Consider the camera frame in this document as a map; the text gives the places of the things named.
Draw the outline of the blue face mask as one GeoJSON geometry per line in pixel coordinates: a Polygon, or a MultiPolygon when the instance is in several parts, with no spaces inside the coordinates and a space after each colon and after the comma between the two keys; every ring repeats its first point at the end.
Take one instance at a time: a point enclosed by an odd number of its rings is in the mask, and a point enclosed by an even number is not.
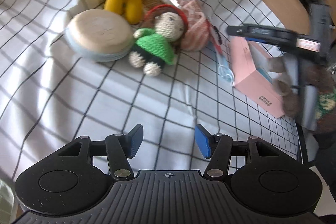
{"type": "Polygon", "coordinates": [[[234,86],[235,82],[235,77],[230,69],[230,65],[222,51],[222,37],[219,33],[219,30],[212,25],[210,22],[209,23],[209,33],[210,33],[210,41],[213,44],[213,47],[215,49],[216,57],[217,57],[217,62],[218,62],[218,73],[226,81],[229,83],[231,86],[234,86]]]}

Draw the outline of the checkered white tablecloth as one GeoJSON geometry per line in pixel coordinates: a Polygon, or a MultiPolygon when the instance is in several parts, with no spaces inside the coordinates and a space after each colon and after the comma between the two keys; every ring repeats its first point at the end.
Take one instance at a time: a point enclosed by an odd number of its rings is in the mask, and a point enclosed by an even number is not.
{"type": "Polygon", "coordinates": [[[76,14],[103,0],[1,0],[1,173],[25,169],[76,137],[103,140],[144,127],[131,160],[139,169],[198,169],[207,163],[194,127],[235,140],[255,135],[296,157],[294,120],[275,118],[225,82],[214,47],[181,52],[147,77],[127,59],[98,64],[63,36],[76,14]]]}

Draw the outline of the round beige zip pouch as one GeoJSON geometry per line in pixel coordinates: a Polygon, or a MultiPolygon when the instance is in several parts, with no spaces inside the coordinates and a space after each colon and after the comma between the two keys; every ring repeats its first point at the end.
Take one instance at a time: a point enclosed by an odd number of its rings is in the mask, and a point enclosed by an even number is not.
{"type": "Polygon", "coordinates": [[[122,16],[102,9],[85,10],[75,15],[64,36],[74,52],[98,63],[123,58],[134,44],[128,22],[122,16]]]}

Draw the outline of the pink striped knitted cloth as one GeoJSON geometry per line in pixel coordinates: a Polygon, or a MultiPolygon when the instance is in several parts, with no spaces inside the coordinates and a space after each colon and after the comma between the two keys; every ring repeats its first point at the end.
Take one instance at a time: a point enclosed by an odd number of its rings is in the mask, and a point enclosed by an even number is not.
{"type": "Polygon", "coordinates": [[[210,40],[210,22],[198,0],[169,0],[187,17],[188,29],[181,42],[184,51],[201,51],[210,40]]]}

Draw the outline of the brown teddy bear toy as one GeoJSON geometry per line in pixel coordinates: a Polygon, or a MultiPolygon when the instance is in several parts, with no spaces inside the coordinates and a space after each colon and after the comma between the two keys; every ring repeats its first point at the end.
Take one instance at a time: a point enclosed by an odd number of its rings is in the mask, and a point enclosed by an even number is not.
{"type": "MultiPolygon", "coordinates": [[[[303,108],[300,106],[299,96],[293,91],[285,57],[269,58],[268,68],[272,73],[280,75],[272,81],[272,85],[276,93],[282,96],[282,109],[285,115],[291,118],[298,117],[303,108]]],[[[316,127],[308,132],[314,136],[320,149],[328,149],[335,143],[335,82],[331,74],[321,65],[307,67],[303,75],[308,85],[317,88],[312,117],[316,127]]]]}

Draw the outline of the woven brown coaster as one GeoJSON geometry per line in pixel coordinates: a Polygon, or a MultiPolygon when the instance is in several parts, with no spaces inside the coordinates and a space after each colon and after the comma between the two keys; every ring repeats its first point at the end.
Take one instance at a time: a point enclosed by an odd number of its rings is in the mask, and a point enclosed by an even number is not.
{"type": "Polygon", "coordinates": [[[168,0],[142,0],[144,17],[143,20],[148,20],[150,17],[158,16],[166,12],[165,5],[168,0]]]}

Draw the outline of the crochet doll green dress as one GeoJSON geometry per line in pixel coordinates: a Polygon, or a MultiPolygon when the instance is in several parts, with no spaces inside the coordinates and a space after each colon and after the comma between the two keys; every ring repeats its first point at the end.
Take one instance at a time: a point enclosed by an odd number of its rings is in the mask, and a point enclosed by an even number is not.
{"type": "Polygon", "coordinates": [[[146,76],[158,76],[166,65],[174,65],[187,30],[187,17],[181,9],[173,5],[155,6],[133,34],[130,65],[142,68],[146,76]]]}

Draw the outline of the pink cardboard box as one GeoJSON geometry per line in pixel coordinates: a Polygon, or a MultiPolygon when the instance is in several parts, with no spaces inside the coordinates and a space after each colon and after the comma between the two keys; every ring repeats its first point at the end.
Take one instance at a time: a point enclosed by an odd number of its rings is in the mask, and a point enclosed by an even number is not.
{"type": "Polygon", "coordinates": [[[268,70],[270,54],[257,42],[242,37],[231,39],[230,53],[234,87],[275,118],[282,117],[282,97],[272,85],[278,74],[268,70]]]}

